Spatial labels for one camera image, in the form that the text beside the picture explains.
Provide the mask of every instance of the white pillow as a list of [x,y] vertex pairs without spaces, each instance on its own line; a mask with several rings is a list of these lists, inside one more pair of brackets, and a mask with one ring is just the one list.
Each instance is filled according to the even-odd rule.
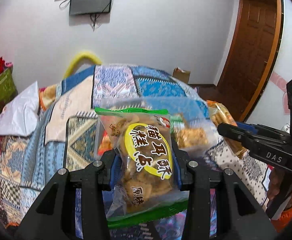
[[29,136],[38,123],[38,109],[36,81],[4,107],[0,114],[0,135]]

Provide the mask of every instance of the orange sleeve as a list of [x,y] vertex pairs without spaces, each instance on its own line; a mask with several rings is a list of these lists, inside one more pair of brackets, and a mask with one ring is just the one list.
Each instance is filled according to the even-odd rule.
[[286,225],[291,221],[292,219],[292,207],[288,210],[284,210],[281,214],[281,217],[278,220],[271,220],[273,226],[275,227],[277,232],[280,232],[283,230],[283,228],[286,227]]

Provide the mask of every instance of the door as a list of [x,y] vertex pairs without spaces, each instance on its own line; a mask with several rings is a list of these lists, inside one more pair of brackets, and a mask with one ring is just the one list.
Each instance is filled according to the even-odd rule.
[[240,0],[237,26],[217,89],[232,96],[239,111],[236,120],[249,104],[273,45],[276,25],[275,0]]

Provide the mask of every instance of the hand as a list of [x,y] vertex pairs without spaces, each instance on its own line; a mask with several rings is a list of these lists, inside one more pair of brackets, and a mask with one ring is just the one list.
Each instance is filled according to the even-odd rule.
[[[280,192],[280,186],[283,181],[284,177],[284,171],[274,168],[271,171],[271,174],[269,175],[269,185],[268,185],[268,191],[267,191],[267,197],[269,200],[272,200],[275,198],[275,196]],[[285,209],[292,207],[292,197],[290,201],[288,202]]]

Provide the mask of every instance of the bed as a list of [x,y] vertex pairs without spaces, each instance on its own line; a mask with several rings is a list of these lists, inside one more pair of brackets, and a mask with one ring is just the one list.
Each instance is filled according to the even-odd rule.
[[[21,222],[59,168],[74,171],[92,162],[97,125],[93,109],[100,106],[102,98],[172,97],[178,100],[178,97],[187,97],[209,120],[207,104],[195,90],[164,71],[146,66],[94,65],[62,80],[53,90],[56,100],[46,111],[40,111],[39,123],[29,138],[6,136],[2,140],[0,220],[5,225]],[[176,102],[172,102],[171,107],[176,112],[187,111]],[[213,124],[212,130],[216,143],[198,161],[212,169],[232,168],[263,205],[266,164],[248,154],[241,160],[233,156]],[[162,239],[180,239],[184,221],[185,212],[181,212],[163,220],[112,230],[111,234],[116,239],[124,239],[128,233],[133,239],[150,239],[147,237],[152,234],[159,234]],[[211,227],[211,235],[214,232],[216,228]]]

